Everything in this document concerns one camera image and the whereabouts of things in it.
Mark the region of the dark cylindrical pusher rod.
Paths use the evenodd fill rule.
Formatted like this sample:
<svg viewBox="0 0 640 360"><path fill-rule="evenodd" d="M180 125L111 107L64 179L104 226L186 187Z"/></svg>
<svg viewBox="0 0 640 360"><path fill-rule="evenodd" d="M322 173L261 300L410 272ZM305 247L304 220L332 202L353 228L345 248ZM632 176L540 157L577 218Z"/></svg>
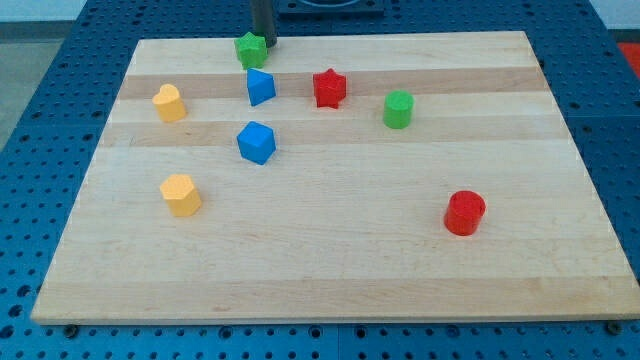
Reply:
<svg viewBox="0 0 640 360"><path fill-rule="evenodd" d="M250 0L253 31L256 36L264 38L266 47L277 44L276 21L272 0Z"/></svg>

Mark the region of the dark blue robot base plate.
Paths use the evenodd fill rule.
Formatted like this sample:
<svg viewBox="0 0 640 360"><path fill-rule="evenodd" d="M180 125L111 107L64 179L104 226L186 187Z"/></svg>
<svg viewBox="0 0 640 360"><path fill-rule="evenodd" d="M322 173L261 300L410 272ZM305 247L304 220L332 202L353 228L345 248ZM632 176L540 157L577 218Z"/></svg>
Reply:
<svg viewBox="0 0 640 360"><path fill-rule="evenodd" d="M384 0L277 0L280 17L303 15L382 15Z"/></svg>

